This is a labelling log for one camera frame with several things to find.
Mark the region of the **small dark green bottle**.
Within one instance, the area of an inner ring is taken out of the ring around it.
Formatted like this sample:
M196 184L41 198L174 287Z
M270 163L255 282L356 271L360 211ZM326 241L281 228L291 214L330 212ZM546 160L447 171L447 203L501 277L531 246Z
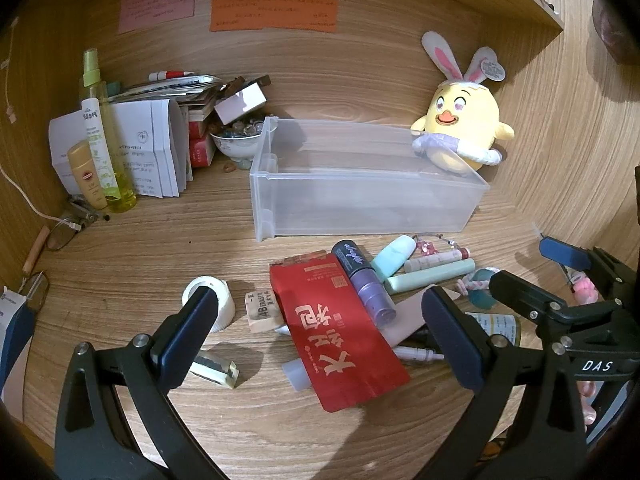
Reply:
M493 314L468 312L471 318L480 324L487 335L505 336L514 346L521 342L521 324L512 314Z

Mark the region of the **teal tape roll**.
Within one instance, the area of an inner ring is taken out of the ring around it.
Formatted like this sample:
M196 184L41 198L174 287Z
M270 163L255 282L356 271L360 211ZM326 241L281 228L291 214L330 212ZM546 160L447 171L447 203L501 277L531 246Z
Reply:
M490 310L496 300L489 291L491 278L498 273L497 268L480 268L471 274L468 283L470 303L479 309Z

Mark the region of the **eyeglasses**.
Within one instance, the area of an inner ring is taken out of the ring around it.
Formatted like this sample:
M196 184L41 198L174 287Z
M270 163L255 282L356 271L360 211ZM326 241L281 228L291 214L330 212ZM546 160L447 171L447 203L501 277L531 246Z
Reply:
M104 215L93 209L76 208L61 219L55 221L52 228L44 226L29 249L22 267L22 281L18 293L26 298L25 304L34 313L38 313L50 288L46 272L36 271L35 267L42 252L59 252L83 230L94 222L103 219Z

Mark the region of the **pale green long tube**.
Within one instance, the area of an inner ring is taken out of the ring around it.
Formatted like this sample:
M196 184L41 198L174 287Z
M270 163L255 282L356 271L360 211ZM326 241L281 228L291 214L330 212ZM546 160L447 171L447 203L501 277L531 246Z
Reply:
M434 266L434 268L394 275L385 281L384 286L392 295L402 294L458 278L474 271L475 268L475 261L469 258Z

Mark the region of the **red paper envelope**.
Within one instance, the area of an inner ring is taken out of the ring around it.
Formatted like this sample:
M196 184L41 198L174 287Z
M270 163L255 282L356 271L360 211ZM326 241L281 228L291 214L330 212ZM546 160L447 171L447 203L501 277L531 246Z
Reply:
M334 255L273 264L269 275L325 411L363 404L410 380Z

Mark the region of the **pink charm keychain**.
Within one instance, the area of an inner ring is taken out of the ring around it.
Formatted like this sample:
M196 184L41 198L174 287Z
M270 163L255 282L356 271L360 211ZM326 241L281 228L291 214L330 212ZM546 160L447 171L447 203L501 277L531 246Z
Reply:
M419 256L430 256L445 250L449 252L459 247L455 240L442 234L416 234L412 238L416 242L416 254Z

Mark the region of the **pink cream tube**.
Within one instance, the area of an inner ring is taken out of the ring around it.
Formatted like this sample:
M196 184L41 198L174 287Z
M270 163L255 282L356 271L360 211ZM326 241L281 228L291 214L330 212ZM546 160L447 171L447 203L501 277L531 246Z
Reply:
M422 296L429 288L432 288L432 285L396 304L396 318L381 330L384 339L392 348L402 346L403 341L425 324L421 304ZM301 359L284 363L282 370L295 391L303 391L311 386Z

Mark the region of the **mint green tube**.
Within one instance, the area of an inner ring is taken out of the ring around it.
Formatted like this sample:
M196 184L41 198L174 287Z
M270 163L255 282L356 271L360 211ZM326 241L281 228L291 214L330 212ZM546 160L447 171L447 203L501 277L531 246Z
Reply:
M401 235L386 245L371 261L371 266L381 282L393 276L416 250L416 240Z

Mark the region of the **orange sticky note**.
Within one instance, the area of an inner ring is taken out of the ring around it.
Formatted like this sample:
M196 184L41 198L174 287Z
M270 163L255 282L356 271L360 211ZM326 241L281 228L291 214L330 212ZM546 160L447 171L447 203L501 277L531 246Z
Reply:
M212 0L209 30L337 29L337 0Z

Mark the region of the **small clear green packet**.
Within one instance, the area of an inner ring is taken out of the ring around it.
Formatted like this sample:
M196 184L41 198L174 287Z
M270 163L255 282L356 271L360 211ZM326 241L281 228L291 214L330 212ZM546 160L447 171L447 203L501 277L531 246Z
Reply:
M190 372L218 386L234 389L240 376L235 362L211 351L200 351L192 362Z

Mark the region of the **purple black cosmetic bottle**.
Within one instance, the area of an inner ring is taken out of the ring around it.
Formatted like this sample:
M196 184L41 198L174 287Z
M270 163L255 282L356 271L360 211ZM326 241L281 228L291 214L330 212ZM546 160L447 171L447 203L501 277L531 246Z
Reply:
M341 263L374 325L383 328L393 322L397 315L395 304L359 246L352 240L340 240L332 247L332 254Z

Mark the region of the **white tape roll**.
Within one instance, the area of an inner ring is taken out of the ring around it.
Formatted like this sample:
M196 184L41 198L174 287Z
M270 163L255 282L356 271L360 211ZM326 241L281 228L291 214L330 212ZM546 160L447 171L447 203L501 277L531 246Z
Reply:
M213 276L203 275L194 278L183 289L181 302L185 306L191 296L199 287L211 289L217 296L218 313L216 321L209 330L211 333L218 333L227 328L235 317L235 304L231 296L228 283Z

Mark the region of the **beige eraser block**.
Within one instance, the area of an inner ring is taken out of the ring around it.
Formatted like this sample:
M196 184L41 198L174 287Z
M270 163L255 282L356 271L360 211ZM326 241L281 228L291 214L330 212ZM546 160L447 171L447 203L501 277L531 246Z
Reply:
M252 333L268 332L284 324L276 295L271 289L254 290L245 295L248 328Z

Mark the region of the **white bowl of stones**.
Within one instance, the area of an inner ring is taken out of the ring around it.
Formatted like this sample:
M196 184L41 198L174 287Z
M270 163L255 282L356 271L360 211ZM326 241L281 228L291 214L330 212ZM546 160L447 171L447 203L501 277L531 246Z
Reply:
M236 120L220 130L212 130L209 136L213 139L216 149L229 157L236 166L250 169L257 153L263 125L261 119Z

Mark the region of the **red book stack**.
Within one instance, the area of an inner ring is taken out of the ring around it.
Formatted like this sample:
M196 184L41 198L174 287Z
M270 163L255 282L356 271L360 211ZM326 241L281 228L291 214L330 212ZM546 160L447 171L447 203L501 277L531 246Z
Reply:
M190 108L188 111L188 133L190 162L193 168L206 168L212 164L216 146L209 136L210 113Z

